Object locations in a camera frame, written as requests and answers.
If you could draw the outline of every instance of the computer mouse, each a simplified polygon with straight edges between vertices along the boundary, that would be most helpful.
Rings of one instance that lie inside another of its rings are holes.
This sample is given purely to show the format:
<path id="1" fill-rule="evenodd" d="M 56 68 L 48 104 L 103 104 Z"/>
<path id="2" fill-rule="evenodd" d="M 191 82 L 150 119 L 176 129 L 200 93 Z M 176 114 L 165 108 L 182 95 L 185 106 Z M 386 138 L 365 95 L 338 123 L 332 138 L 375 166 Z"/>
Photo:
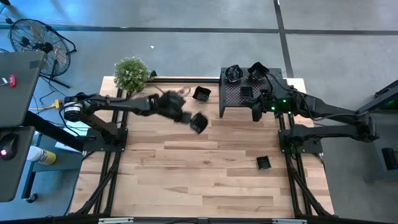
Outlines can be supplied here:
<path id="1" fill-rule="evenodd" d="M 17 138 L 18 135 L 9 133 L 0 140 L 0 157 L 3 160 L 10 160 L 17 154 Z"/>

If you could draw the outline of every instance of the fan grille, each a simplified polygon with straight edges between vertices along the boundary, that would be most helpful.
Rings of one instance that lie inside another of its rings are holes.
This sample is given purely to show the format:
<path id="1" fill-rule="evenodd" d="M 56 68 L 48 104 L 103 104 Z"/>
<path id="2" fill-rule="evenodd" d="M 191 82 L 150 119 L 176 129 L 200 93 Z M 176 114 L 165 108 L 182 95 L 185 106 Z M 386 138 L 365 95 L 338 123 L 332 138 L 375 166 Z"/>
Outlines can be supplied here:
<path id="1" fill-rule="evenodd" d="M 9 36 L 16 52 L 42 50 L 47 53 L 46 65 L 41 74 L 59 76 L 68 70 L 68 45 L 47 24 L 33 19 L 20 19 L 13 23 Z"/>

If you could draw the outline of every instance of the potted plant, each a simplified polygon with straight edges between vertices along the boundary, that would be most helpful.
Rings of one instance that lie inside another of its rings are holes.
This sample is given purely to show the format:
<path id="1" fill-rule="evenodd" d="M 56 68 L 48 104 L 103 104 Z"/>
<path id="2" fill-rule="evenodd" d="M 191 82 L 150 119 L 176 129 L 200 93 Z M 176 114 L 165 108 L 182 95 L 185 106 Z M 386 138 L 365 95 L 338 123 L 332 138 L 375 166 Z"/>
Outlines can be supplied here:
<path id="1" fill-rule="evenodd" d="M 116 87 L 126 90 L 129 94 L 142 91 L 145 82 L 151 79 L 148 66 L 139 58 L 126 57 L 114 65 Z"/>

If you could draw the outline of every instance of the black mesh tray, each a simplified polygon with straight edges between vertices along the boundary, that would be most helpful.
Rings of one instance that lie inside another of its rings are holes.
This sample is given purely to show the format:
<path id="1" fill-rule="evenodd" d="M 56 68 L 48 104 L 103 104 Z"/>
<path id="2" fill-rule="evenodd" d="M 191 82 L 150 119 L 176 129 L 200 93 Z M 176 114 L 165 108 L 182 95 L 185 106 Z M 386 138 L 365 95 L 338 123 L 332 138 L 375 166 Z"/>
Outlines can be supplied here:
<path id="1" fill-rule="evenodd" d="M 269 84 L 266 79 L 258 80 L 256 82 L 250 80 L 248 68 L 242 68 L 243 77 L 240 82 L 230 83 L 225 78 L 225 71 L 227 68 L 221 69 L 220 82 L 222 91 L 222 100 L 220 102 L 221 108 L 225 107 L 245 107 L 243 101 L 247 100 L 241 97 L 241 87 L 251 86 L 253 88 L 253 97 L 257 98 L 260 95 L 260 90 L 269 88 Z M 269 68 L 270 73 L 273 74 L 279 82 L 286 82 L 282 78 L 282 70 L 280 68 Z M 274 78 L 268 76 L 273 86 L 278 85 Z"/>

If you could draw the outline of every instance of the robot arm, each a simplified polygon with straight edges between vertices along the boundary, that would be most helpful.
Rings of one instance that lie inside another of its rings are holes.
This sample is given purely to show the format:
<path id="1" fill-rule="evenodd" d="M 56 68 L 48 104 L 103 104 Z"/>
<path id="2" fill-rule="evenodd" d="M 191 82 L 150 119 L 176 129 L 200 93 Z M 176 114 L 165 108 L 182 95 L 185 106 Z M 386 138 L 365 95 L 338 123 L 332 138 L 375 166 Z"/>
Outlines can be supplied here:
<path id="1" fill-rule="evenodd" d="M 172 119 L 176 123 L 189 124 L 198 134 L 207 126 L 208 120 L 201 113 L 192 117 L 191 112 L 184 111 L 182 106 L 185 100 L 177 92 L 168 91 L 162 96 L 158 94 L 135 98 L 120 99 L 101 95 L 86 95 L 78 93 L 75 96 L 65 98 L 63 107 L 64 117 L 68 121 L 82 121 L 92 128 L 101 131 L 98 126 L 100 122 L 93 124 L 91 122 L 94 112 L 99 110 L 118 110 L 130 111 L 139 116 L 150 116 L 159 114 Z"/>
<path id="2" fill-rule="evenodd" d="M 273 74 L 270 73 L 264 74 L 264 76 L 266 75 L 273 77 Z M 303 142 L 309 138 L 336 137 L 350 137 L 364 142 L 378 139 L 376 125 L 368 113 L 358 114 L 356 111 L 328 105 L 319 98 L 302 93 L 293 86 L 288 86 L 285 80 L 280 82 L 275 77 L 273 78 L 277 85 L 272 86 L 269 82 L 270 87 L 261 90 L 259 97 L 245 102 L 245 105 L 252 109 L 253 121 L 259 121 L 262 113 L 272 112 L 275 114 L 299 114 L 314 121 L 332 119 L 348 124 L 348 126 L 316 128 L 296 124 L 291 130 L 291 141 L 293 142 Z"/>

